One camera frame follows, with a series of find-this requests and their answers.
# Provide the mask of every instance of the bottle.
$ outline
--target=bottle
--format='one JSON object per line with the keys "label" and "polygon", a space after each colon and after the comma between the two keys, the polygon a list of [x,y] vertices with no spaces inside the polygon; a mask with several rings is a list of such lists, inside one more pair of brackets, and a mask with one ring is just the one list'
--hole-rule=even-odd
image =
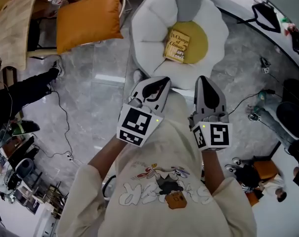
{"label": "bottle", "polygon": [[48,0],[53,5],[60,5],[62,3],[62,0]]}

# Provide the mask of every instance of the cartoon character print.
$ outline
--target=cartoon character print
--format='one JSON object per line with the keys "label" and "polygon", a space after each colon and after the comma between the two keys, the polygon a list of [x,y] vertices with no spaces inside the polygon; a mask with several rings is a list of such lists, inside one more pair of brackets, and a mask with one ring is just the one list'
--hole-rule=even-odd
{"label": "cartoon character print", "polygon": [[[157,170],[161,172],[171,172],[165,178],[162,177]],[[161,189],[159,192],[160,195],[169,195],[172,191],[174,192],[182,192],[183,187],[178,184],[178,176],[182,178],[187,178],[190,173],[188,173],[183,167],[172,166],[170,169],[165,169],[161,167],[157,167],[157,164],[152,164],[151,167],[145,169],[145,173],[141,173],[137,175],[138,178],[147,179],[155,176],[158,187]]]}

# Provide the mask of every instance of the gray tile floor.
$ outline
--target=gray tile floor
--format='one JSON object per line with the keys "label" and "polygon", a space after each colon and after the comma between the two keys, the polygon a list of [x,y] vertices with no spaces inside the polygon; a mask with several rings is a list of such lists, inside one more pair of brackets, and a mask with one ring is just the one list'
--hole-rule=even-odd
{"label": "gray tile floor", "polygon": [[[143,0],[130,0],[135,10]],[[99,45],[85,45],[62,55],[66,75],[53,84],[59,92],[60,104],[68,112],[70,131],[67,137],[73,149],[74,162],[65,155],[48,158],[40,151],[36,164],[50,183],[62,181],[61,189],[67,192],[76,170],[87,163],[115,134],[121,105],[133,86],[132,75],[136,69],[129,53],[128,29],[131,15],[122,27],[124,39],[112,39]],[[282,95],[282,86],[260,71],[259,57],[271,62],[271,73],[284,81],[299,79],[299,70],[284,54],[275,51],[274,45],[246,25],[237,25],[236,19],[223,14],[229,28],[224,59],[214,66],[211,79],[223,90],[229,111],[246,96],[263,88],[271,88]],[[55,22],[41,23],[41,41],[54,45]],[[28,60],[28,68],[19,73],[19,80],[49,69],[53,57],[44,61]],[[247,159],[253,155],[268,155],[277,139],[273,132],[259,122],[247,118],[247,104],[255,104],[253,97],[245,101],[231,116],[234,125],[233,146],[218,152],[224,166],[233,157]],[[192,110],[192,98],[187,97]],[[48,156],[69,150],[64,133],[67,131],[66,115],[58,106],[53,93],[23,108],[25,119],[37,122],[41,130],[36,133],[37,145]]]}

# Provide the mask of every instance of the white t-shirt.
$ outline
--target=white t-shirt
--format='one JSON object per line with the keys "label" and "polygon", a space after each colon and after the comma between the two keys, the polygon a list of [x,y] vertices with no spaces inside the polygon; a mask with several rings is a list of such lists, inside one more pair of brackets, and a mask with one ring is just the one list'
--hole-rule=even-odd
{"label": "white t-shirt", "polygon": [[[211,195],[200,181],[201,163],[189,128],[164,120],[142,148],[127,145],[119,155],[106,210],[98,171],[90,165],[78,170],[58,237],[255,237],[256,222],[241,186],[227,178]],[[174,192],[180,193],[176,203],[183,205],[185,198],[184,208],[172,209]]]}
{"label": "white t-shirt", "polygon": [[4,194],[9,194],[11,191],[8,190],[6,182],[8,181],[9,176],[11,175],[12,167],[10,163],[7,161],[0,173],[0,192]]}
{"label": "white t-shirt", "polygon": [[269,194],[271,196],[277,196],[276,190],[284,187],[284,181],[280,175],[276,175],[273,180],[269,181],[264,185],[264,190],[262,194]]}

